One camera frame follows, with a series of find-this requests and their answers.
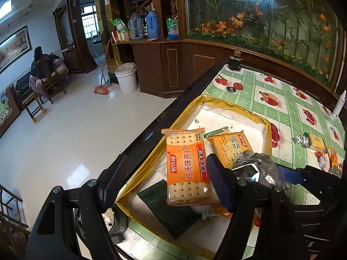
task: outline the window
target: window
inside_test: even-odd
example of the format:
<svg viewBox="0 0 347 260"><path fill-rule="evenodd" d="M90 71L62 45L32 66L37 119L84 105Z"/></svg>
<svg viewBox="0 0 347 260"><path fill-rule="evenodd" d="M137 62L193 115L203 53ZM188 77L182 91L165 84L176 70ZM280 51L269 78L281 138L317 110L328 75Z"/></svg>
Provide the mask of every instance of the window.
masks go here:
<svg viewBox="0 0 347 260"><path fill-rule="evenodd" d="M0 19L2 19L5 15L7 15L10 11L12 11L12 0L8 0L2 7L0 8Z"/></svg>
<svg viewBox="0 0 347 260"><path fill-rule="evenodd" d="M90 39L95 35L98 35L100 30L96 6L92 5L81 8L81 16L86 39Z"/></svg>

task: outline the white bucket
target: white bucket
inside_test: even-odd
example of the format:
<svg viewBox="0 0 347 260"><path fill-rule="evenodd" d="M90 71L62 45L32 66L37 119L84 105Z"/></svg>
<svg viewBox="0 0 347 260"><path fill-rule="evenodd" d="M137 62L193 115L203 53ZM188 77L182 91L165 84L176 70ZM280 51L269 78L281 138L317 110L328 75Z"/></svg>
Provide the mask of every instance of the white bucket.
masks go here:
<svg viewBox="0 0 347 260"><path fill-rule="evenodd" d="M115 70L120 89L124 94L131 94L137 90L135 71L135 63L122 64Z"/></svg>

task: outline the wooden banister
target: wooden banister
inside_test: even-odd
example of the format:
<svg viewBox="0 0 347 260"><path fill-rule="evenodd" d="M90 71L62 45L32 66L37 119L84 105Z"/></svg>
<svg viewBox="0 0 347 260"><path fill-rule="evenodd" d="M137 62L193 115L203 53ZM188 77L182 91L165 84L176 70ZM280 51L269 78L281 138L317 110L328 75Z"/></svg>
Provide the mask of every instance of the wooden banister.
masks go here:
<svg viewBox="0 0 347 260"><path fill-rule="evenodd" d="M140 10L142 10L144 7L148 6L151 2L152 2L152 0L146 0L146 1L144 1L144 2L138 7L138 9L136 10L135 13L139 13Z"/></svg>

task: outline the picture frame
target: picture frame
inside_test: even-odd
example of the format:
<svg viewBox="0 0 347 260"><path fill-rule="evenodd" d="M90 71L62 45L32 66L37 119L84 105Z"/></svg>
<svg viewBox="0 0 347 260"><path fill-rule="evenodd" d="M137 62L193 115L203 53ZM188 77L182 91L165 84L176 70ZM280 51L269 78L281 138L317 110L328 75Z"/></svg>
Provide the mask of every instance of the picture frame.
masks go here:
<svg viewBox="0 0 347 260"><path fill-rule="evenodd" d="M31 50L28 26L24 26L0 44L0 74Z"/></svg>

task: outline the chicken soup flavor cracker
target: chicken soup flavor cracker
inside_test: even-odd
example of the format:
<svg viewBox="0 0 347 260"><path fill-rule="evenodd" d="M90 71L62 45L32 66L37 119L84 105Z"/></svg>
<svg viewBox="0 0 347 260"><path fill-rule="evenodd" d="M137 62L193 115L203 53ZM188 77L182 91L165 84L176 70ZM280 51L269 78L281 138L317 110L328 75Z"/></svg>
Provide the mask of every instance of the chicken soup flavor cracker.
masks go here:
<svg viewBox="0 0 347 260"><path fill-rule="evenodd" d="M169 205L199 205L211 202L203 135L195 130L162 129L166 136Z"/></svg>

